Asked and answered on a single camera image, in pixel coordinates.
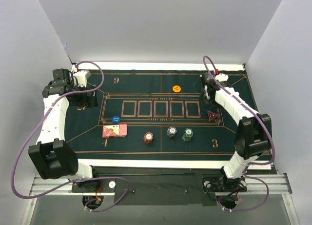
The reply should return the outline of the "red triangular all-in marker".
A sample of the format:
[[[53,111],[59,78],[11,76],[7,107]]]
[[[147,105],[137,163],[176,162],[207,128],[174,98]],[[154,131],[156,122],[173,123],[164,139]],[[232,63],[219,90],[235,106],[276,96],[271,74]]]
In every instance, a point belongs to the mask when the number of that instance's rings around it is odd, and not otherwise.
[[[208,115],[208,120],[209,121],[212,121],[212,120],[214,120],[214,119],[216,119],[218,117],[218,114],[216,114],[216,113],[214,113],[212,111],[208,111],[207,115]]]

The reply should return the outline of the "blue small blind button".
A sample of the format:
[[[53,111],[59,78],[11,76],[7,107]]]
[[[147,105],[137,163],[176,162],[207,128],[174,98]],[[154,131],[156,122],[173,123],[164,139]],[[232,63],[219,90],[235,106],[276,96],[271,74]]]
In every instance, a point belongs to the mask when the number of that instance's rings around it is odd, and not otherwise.
[[[121,122],[121,117],[118,116],[118,115],[115,115],[115,116],[112,117],[111,120],[112,120],[112,123],[117,124],[117,123]]]

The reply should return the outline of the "orange big blind button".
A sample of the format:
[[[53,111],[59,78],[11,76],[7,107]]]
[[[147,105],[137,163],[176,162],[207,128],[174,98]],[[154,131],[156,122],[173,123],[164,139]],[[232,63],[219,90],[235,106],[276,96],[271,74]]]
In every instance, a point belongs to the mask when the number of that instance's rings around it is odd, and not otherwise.
[[[179,85],[174,85],[172,90],[175,92],[175,93],[179,93],[181,91],[181,87]]]

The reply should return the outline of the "blue poker chip stack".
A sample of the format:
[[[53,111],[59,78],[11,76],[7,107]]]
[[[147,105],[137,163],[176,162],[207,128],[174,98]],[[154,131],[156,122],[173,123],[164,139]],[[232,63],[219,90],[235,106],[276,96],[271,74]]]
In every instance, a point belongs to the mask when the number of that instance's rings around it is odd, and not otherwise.
[[[168,129],[167,129],[167,135],[168,135],[168,137],[174,137],[175,135],[176,135],[176,133],[177,133],[177,129],[175,128],[175,127],[169,127]]]

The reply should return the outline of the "red poker chip stack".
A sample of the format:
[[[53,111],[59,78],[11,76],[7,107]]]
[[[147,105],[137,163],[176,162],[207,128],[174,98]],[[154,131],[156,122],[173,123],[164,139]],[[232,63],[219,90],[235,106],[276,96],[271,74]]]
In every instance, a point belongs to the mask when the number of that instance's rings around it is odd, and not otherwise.
[[[151,132],[147,132],[144,137],[143,137],[143,140],[145,143],[151,143],[153,141],[153,134]]]

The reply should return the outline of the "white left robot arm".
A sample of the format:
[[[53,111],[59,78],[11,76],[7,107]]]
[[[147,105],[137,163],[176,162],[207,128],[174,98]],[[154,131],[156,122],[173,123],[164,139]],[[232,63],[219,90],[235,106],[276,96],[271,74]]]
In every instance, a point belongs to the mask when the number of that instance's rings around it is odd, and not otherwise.
[[[44,120],[35,145],[28,155],[42,179],[67,178],[83,181],[91,192],[99,189],[100,179],[90,165],[78,162],[76,153],[65,141],[65,119],[70,105],[67,97],[59,94],[43,99]]]

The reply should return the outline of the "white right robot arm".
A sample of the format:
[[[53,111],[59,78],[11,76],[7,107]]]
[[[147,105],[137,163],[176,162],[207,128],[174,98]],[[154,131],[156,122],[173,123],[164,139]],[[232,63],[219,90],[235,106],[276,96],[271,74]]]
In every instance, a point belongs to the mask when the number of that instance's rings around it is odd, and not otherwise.
[[[218,186],[229,190],[240,183],[250,164],[272,149],[272,121],[269,115],[252,109],[232,87],[228,75],[200,75],[202,89],[199,100],[211,106],[220,106],[227,111],[237,125],[234,139],[235,152],[220,170]]]

